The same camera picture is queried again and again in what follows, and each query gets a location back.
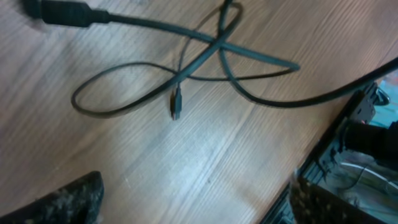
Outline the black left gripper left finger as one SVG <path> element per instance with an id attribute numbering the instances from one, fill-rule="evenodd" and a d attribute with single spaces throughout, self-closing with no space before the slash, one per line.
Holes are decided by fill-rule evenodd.
<path id="1" fill-rule="evenodd" d="M 25 207 L 3 215 L 1 223 L 98 223 L 103 196 L 101 173 L 93 171 Z"/>

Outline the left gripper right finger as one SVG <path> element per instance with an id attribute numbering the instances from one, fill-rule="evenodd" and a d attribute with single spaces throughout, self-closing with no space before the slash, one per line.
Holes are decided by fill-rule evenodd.
<path id="1" fill-rule="evenodd" d="M 382 224 L 381 220 L 303 177 L 291 178 L 289 203 L 296 224 Z"/>

